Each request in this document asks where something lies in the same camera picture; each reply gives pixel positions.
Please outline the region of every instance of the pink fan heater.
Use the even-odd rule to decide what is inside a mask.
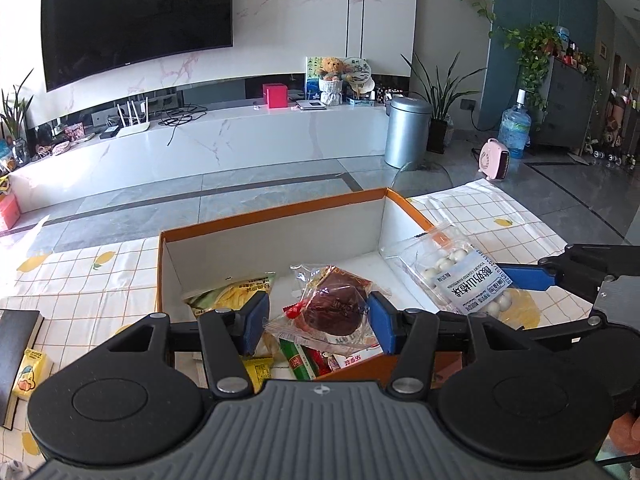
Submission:
[[[504,180],[509,169],[509,150],[497,139],[489,139],[480,151],[478,163],[487,180]]]

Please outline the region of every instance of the pink container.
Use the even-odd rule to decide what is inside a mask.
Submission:
[[[267,102],[267,108],[286,108],[289,106],[287,85],[282,83],[274,83],[262,86],[262,92],[266,94],[264,100]]]
[[[1,195],[0,198],[0,231],[11,229],[20,218],[18,200],[13,193]]]

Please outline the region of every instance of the cartoon duck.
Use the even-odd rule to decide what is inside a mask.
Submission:
[[[18,388],[24,392],[33,390],[36,387],[35,377],[33,375],[33,367],[27,365],[23,368],[18,379]]]

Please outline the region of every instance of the black plant pot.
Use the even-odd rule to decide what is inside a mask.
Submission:
[[[431,120],[427,139],[428,152],[444,153],[444,135],[447,133],[447,126],[449,126],[447,121]]]

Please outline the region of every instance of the silver trash can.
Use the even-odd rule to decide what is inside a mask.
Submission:
[[[427,150],[432,111],[433,107],[424,99],[398,96],[387,103],[385,162],[388,165],[402,168],[408,162],[422,160]]]

